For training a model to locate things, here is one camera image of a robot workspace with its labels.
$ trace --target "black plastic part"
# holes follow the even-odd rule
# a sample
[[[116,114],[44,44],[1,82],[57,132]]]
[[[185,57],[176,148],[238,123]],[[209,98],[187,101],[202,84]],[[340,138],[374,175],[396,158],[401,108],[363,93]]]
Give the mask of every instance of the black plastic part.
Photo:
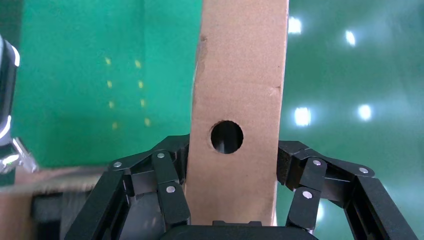
[[[304,192],[310,193],[312,198],[306,198],[303,195]],[[319,191],[311,188],[299,187],[296,189],[288,211],[286,227],[298,227],[306,231],[313,231],[317,221],[320,195]]]
[[[303,174],[300,177],[299,185],[321,192],[324,186],[326,170],[327,163],[325,161],[316,157],[308,158]]]
[[[123,171],[103,173],[65,240],[118,239],[129,210],[123,175]]]
[[[154,174],[156,175],[157,184],[168,182],[179,182],[178,174],[175,171],[170,154],[167,151],[155,151],[151,156]]]
[[[0,129],[8,124],[16,82],[15,52],[12,45],[0,36]],[[0,138],[0,146],[11,143],[10,130]]]
[[[161,240],[317,240],[306,231],[285,226],[179,226]]]
[[[113,161],[109,169],[112,171],[126,170],[126,173],[135,175],[153,171],[151,156],[156,151],[166,151],[169,153],[172,163],[178,174],[179,183],[186,181],[187,160],[189,154],[190,135],[167,136],[164,140],[154,146],[152,149],[126,156]],[[120,167],[113,167],[116,162],[122,163]]]
[[[356,240],[417,240],[380,180],[357,176],[344,212]]]
[[[168,188],[173,188],[173,192],[167,192]],[[176,182],[159,184],[157,196],[167,230],[190,223],[189,205],[181,185]]]
[[[130,202],[139,201],[144,194],[153,198],[157,194],[156,203],[146,203],[160,207],[163,218],[157,220],[158,216],[147,214],[147,218],[152,216],[154,220],[143,219],[142,222],[153,226],[158,221],[160,225],[155,232],[144,236],[165,233],[161,238],[165,240],[315,240],[310,233],[315,229],[320,198],[344,208],[356,240],[417,239],[383,185],[373,178],[372,169],[323,156],[295,141],[280,141],[278,144],[277,179],[295,190],[286,227],[223,221],[214,221],[213,226],[190,225],[190,210],[181,186],[186,177],[188,141],[188,135],[170,136],[147,152],[119,159],[117,162],[122,163],[119,167],[112,163],[72,224],[66,239],[118,239]]]
[[[212,221],[212,226],[251,226],[262,227],[260,221],[250,221],[249,223],[226,223],[225,221]]]

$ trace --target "silver rivet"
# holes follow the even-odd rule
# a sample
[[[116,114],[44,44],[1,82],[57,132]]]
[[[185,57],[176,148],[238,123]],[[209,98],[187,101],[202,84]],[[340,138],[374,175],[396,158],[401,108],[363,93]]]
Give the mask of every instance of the silver rivet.
[[[303,191],[302,195],[307,198],[307,199],[311,199],[312,198],[312,193],[308,192],[308,191]]]
[[[368,173],[368,169],[363,168],[363,167],[360,167],[360,168],[359,168],[359,171],[361,171],[361,172],[362,172],[362,173],[364,173],[364,174],[367,174],[367,173]]]
[[[175,192],[175,187],[174,186],[169,186],[169,187],[167,187],[166,188],[166,192],[167,193],[173,193],[173,192]]]

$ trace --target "yellow dot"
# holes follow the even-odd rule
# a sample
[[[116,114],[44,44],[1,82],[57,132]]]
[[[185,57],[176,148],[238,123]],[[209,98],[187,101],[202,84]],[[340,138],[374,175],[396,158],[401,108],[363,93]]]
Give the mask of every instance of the yellow dot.
[[[147,117],[144,119],[144,124],[146,125],[146,127],[150,127],[150,119],[148,119]]]
[[[138,69],[142,68],[142,63],[139,60],[135,60],[135,67]]]

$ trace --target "green mat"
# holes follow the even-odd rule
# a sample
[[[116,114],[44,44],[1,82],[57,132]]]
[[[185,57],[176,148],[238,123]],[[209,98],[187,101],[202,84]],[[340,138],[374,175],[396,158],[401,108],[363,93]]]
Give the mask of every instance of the green mat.
[[[24,2],[14,136],[42,167],[106,164],[190,132],[201,2]]]

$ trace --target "green surface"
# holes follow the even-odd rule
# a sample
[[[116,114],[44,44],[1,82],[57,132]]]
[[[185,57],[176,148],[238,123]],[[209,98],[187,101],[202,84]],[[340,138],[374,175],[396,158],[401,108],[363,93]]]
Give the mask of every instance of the green surface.
[[[423,10],[422,0],[291,1],[301,33],[288,36],[280,128],[281,140],[372,168],[419,239]],[[13,134],[56,167],[107,163],[188,133],[200,13],[198,0],[26,0]],[[296,125],[298,108],[308,108],[307,125]],[[279,187],[280,225],[292,196]],[[326,200],[315,235],[353,239],[343,211]]]
[[[59,167],[106,164],[189,133],[200,9],[25,1],[13,134],[42,167]]]

